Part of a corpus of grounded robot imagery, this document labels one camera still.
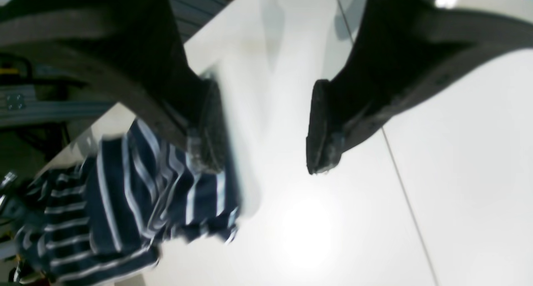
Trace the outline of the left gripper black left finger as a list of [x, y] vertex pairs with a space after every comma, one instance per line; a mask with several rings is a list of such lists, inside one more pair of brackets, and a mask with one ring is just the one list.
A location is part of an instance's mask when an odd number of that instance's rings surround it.
[[190, 68], [169, 0], [11, 0], [1, 7], [1, 52], [97, 87], [198, 170], [224, 169], [219, 86]]

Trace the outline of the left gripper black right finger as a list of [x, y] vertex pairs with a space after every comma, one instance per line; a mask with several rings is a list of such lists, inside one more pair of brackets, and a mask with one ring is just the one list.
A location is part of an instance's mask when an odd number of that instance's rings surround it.
[[532, 35], [532, 0], [365, 0], [345, 65], [314, 83], [309, 174], [477, 67], [531, 49]]

